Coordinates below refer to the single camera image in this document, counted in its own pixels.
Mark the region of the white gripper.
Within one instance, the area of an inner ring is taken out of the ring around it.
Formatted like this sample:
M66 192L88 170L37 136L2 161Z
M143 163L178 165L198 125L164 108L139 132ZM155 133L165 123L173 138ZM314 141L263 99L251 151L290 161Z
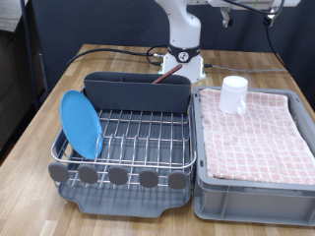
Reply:
M300 3L300 0L207 0L212 7L221 7L222 26L229 28L232 26L233 19L229 16L229 11L240 9L258 9L269 10L274 8L295 7ZM265 15L263 25L271 27L275 20L274 15Z

